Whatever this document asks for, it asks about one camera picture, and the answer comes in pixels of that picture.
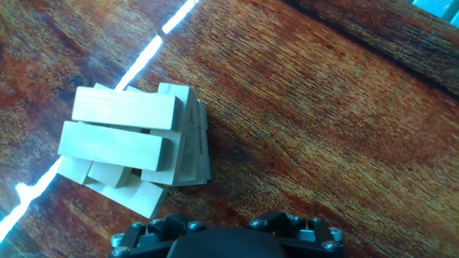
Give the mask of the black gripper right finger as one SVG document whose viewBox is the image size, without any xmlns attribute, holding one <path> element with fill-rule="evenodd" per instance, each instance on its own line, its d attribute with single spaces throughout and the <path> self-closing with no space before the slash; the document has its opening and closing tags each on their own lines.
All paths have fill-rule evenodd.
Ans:
<svg viewBox="0 0 459 258">
<path fill-rule="evenodd" d="M 342 230 L 319 218 L 305 219 L 285 211 L 269 211 L 247 228 L 270 234 L 287 257 L 343 258 Z"/>
</svg>

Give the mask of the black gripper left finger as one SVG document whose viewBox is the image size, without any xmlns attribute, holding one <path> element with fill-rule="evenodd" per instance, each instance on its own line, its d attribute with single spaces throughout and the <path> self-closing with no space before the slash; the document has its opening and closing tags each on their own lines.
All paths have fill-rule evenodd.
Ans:
<svg viewBox="0 0 459 258">
<path fill-rule="evenodd" d="M 204 222 L 186 214 L 169 214 L 147 224 L 136 222 L 124 233 L 112 236 L 109 258 L 168 257 L 173 243 L 180 237 L 204 231 Z"/>
</svg>

